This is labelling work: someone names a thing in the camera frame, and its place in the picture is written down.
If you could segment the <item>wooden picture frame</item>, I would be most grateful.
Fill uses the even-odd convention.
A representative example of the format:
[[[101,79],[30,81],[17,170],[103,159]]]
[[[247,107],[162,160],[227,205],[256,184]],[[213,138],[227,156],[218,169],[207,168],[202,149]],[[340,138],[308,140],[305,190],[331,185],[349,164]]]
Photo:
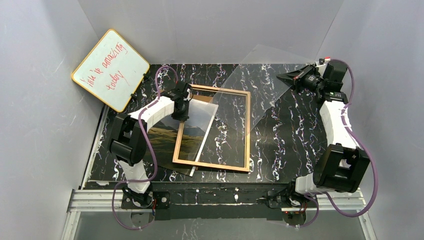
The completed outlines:
[[[177,164],[191,165],[195,167],[206,167],[206,168],[214,168],[214,169],[222,169],[222,170],[239,171],[239,172],[249,172],[250,171],[249,162],[250,162],[250,131],[251,131],[251,115],[250,115],[251,93],[249,91],[242,91],[242,90],[235,90],[235,89],[228,89],[228,88],[218,88],[218,87],[198,85],[198,84],[192,84],[191,87],[193,90],[196,90],[196,91],[205,91],[205,92],[212,92],[212,93],[223,92],[225,94],[239,95],[239,96],[245,97],[244,166],[238,167],[238,166],[230,166],[230,165],[222,165],[222,164],[179,159],[179,151],[181,147],[181,141],[182,141],[183,130],[185,125],[184,122],[180,122],[179,124],[172,162]]]

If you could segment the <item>landscape photo print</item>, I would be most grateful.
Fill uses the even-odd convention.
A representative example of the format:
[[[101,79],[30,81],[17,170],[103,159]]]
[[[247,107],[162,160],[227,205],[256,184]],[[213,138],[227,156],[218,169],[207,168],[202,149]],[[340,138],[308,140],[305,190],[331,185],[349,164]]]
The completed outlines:
[[[200,153],[206,143],[218,106],[212,103],[195,102],[189,105],[189,119],[184,122],[183,136],[179,149],[180,160],[200,160]],[[156,155],[157,164],[177,173],[193,176],[196,167],[188,164],[173,163],[173,155],[180,122],[170,115],[150,128],[147,135]]]

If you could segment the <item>clear acrylic sheet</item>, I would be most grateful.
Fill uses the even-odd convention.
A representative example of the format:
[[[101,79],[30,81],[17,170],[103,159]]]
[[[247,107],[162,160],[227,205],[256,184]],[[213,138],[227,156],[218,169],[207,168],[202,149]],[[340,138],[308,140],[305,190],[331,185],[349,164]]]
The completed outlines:
[[[249,134],[290,87],[277,75],[313,61],[290,51],[256,45],[214,95],[211,102],[218,106],[215,119],[243,135]]]

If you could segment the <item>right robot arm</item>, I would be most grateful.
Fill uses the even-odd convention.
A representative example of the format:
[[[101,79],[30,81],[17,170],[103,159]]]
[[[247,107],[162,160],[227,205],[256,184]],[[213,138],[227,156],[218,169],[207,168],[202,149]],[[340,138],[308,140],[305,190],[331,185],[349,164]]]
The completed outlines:
[[[352,136],[348,118],[350,100],[342,92],[343,79],[350,71],[341,60],[321,58],[299,70],[278,74],[277,79],[297,93],[309,90],[320,106],[327,149],[317,160],[312,173],[296,178],[297,194],[354,193],[370,164],[370,158]]]

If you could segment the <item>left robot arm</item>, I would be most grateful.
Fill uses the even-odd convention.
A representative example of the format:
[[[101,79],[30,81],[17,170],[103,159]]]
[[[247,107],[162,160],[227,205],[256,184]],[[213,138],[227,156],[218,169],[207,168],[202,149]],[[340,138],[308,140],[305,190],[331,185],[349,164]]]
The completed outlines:
[[[114,121],[107,148],[123,170],[131,193],[145,194],[158,172],[157,157],[148,131],[165,117],[189,119],[192,86],[183,84],[161,92],[151,103],[131,114],[120,113]]]

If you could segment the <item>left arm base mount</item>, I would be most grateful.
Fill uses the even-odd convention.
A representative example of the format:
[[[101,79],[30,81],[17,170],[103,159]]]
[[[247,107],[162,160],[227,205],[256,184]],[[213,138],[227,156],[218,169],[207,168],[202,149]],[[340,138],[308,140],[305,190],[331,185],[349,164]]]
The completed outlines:
[[[170,193],[166,191],[148,191],[144,194],[124,193],[120,207],[125,210],[168,209],[171,205]]]

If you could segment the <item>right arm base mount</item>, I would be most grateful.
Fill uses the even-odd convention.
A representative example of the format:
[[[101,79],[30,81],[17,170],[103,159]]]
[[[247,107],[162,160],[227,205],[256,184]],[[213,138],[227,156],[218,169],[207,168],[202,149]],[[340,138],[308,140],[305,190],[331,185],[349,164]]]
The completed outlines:
[[[297,208],[301,210],[310,201],[302,194],[286,190],[269,190],[265,196],[265,204],[271,209]]]

